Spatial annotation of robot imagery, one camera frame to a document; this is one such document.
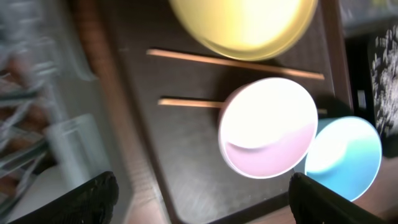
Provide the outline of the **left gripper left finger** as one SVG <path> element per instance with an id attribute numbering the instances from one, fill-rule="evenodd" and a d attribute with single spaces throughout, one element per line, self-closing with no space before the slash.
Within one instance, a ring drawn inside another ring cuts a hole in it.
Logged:
<path id="1" fill-rule="evenodd" d="M 11 224 L 110 224 L 118 197 L 116 177 L 106 171 Z"/>

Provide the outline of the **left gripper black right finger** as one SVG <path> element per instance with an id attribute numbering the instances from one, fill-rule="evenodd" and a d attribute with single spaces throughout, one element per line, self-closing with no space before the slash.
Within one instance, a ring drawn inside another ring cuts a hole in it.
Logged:
<path id="1" fill-rule="evenodd" d="M 296 224 L 385 222 L 300 172 L 291 177 L 288 196 Z"/>

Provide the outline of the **light blue bowl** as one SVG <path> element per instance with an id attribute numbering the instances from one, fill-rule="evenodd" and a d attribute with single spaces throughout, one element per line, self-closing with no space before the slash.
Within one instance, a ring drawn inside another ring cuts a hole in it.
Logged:
<path id="1" fill-rule="evenodd" d="M 382 145 L 374 126 L 356 116 L 321 119 L 304 174 L 353 202 L 373 184 Z"/>

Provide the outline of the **white pink bowl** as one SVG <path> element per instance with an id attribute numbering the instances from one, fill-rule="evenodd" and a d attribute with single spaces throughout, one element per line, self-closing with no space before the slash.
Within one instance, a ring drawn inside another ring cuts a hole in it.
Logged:
<path id="1" fill-rule="evenodd" d="M 315 101 L 302 85 L 286 78 L 264 78 L 227 97 L 219 116 L 218 145 L 236 173 L 270 179 L 306 156 L 317 128 Z"/>

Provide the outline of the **rice food scraps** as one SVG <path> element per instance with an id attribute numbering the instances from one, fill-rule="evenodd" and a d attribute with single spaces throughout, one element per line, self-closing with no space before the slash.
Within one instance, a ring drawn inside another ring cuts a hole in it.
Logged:
<path id="1" fill-rule="evenodd" d="M 378 33 L 370 41 L 371 83 L 376 128 L 385 138 L 397 134 L 397 26 Z"/>

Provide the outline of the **grey plastic dishwasher rack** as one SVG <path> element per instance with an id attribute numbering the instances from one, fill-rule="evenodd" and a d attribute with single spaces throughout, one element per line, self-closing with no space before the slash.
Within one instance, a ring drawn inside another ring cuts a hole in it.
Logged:
<path id="1" fill-rule="evenodd" d="M 44 5 L 39 1 L 1 1 L 1 68 L 14 57 L 21 64 L 22 76 L 30 82 L 25 89 L 1 95 L 2 107 L 16 107 L 16 112 L 1 122 L 1 148 L 6 147 L 14 126 L 35 103 L 41 102 L 52 122 L 46 136 L 1 158 L 2 177 L 27 167 L 15 194 L 1 202 L 1 223 L 10 220 L 12 210 L 32 183 L 31 175 L 49 152 L 56 155 L 72 188 L 109 170 L 93 117 L 84 114 L 71 119 L 66 114 L 65 100 L 55 83 L 63 73 L 60 49 L 45 21 Z"/>

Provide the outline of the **black waste tray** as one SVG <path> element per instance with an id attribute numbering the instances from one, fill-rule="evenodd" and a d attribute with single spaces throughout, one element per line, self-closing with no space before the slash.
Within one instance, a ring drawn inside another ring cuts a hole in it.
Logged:
<path id="1" fill-rule="evenodd" d="M 393 25 L 397 26 L 397 22 L 386 29 L 378 29 L 374 32 L 346 38 L 345 40 L 354 113 L 368 120 L 375 128 L 376 109 L 374 107 L 368 48 L 373 37 L 382 31 L 388 30 Z M 397 157 L 397 134 L 388 138 L 380 134 L 379 136 L 381 138 L 383 156 L 389 158 Z"/>

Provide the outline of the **clear plastic waste bin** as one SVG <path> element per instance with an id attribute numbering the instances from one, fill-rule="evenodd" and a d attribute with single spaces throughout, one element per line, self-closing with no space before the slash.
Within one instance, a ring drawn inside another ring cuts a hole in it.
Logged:
<path id="1" fill-rule="evenodd" d="M 339 0 L 346 38 L 386 29 L 397 22 L 397 0 Z"/>

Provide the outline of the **dark brown serving tray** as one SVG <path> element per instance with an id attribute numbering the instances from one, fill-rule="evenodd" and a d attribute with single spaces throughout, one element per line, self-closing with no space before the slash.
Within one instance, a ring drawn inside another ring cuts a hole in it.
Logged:
<path id="1" fill-rule="evenodd" d="M 102 1 L 118 49 L 134 130 L 150 155 L 174 223 L 246 223 L 289 211 L 291 173 L 265 180 L 243 177 L 218 147 L 218 110 L 160 106 L 161 97 L 223 101 L 266 72 L 147 55 L 147 49 L 214 57 L 177 20 L 167 1 Z"/>

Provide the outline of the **lower wooden chopstick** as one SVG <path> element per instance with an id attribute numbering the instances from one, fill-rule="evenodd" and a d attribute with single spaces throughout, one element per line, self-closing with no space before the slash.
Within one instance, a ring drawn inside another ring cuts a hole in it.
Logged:
<path id="1" fill-rule="evenodd" d="M 222 108 L 224 106 L 224 102 L 219 101 L 186 100 L 176 98 L 161 98 L 158 100 L 158 104 L 165 106 L 186 106 L 201 108 Z"/>

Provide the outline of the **wooden chopstick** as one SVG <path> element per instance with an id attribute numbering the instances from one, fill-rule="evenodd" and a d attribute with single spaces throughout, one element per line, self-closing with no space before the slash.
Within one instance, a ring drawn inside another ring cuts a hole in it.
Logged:
<path id="1" fill-rule="evenodd" d="M 167 58 L 176 58 L 180 60 L 189 60 L 194 62 L 203 62 L 203 63 L 210 63 L 216 65 L 224 65 L 230 67 L 238 67 L 238 68 L 246 68 L 250 70 L 257 70 L 262 72 L 273 72 L 273 73 L 281 73 L 284 75 L 290 75 L 294 77 L 301 77 L 301 78 L 310 78 L 315 80 L 324 80 L 325 77 L 321 73 L 314 73 L 314 72 L 307 72 L 302 70 L 295 70 L 291 68 L 284 68 L 284 67 L 275 67 L 271 65 L 261 65 L 249 62 L 241 62 L 236 60 L 228 60 L 222 58 L 214 58 L 214 57 L 206 57 L 202 55 L 193 55 L 193 54 L 186 54 L 181 52 L 173 52 L 169 50 L 161 50 L 161 49 L 148 49 L 146 51 L 147 55 L 153 55 L 158 57 L 167 57 Z"/>
<path id="2" fill-rule="evenodd" d="M 158 100 L 158 104 L 165 106 L 186 106 L 201 108 L 222 108 L 224 106 L 224 102 L 219 101 L 186 100 L 176 98 L 161 98 Z"/>

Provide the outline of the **upper wooden chopstick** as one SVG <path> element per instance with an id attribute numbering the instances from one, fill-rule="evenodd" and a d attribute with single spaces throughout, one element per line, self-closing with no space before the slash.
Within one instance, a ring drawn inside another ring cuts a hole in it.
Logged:
<path id="1" fill-rule="evenodd" d="M 203 63 L 210 63 L 216 65 L 224 65 L 230 67 L 238 67 L 238 68 L 246 68 L 250 70 L 257 70 L 262 72 L 273 72 L 273 73 L 281 73 L 284 75 L 290 75 L 294 77 L 301 77 L 301 78 L 310 78 L 315 80 L 324 80 L 325 77 L 321 73 L 314 73 L 314 72 L 307 72 L 302 70 L 295 70 L 291 68 L 284 68 L 284 67 L 275 67 L 271 65 L 261 65 L 249 62 L 241 62 L 236 60 L 228 60 L 222 58 L 214 58 L 214 57 L 206 57 L 202 55 L 193 55 L 193 54 L 186 54 L 181 52 L 173 52 L 169 50 L 161 50 L 161 49 L 148 49 L 146 51 L 147 55 L 153 55 L 158 57 L 167 57 L 167 58 L 176 58 L 180 60 L 189 60 L 194 62 L 203 62 Z"/>

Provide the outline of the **yellow round plate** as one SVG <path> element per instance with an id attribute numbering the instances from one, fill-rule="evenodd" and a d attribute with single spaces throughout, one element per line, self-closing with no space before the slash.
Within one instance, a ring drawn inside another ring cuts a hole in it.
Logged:
<path id="1" fill-rule="evenodd" d="M 317 0 L 170 0 L 186 31 L 228 58 L 260 61 L 293 47 L 308 29 Z"/>

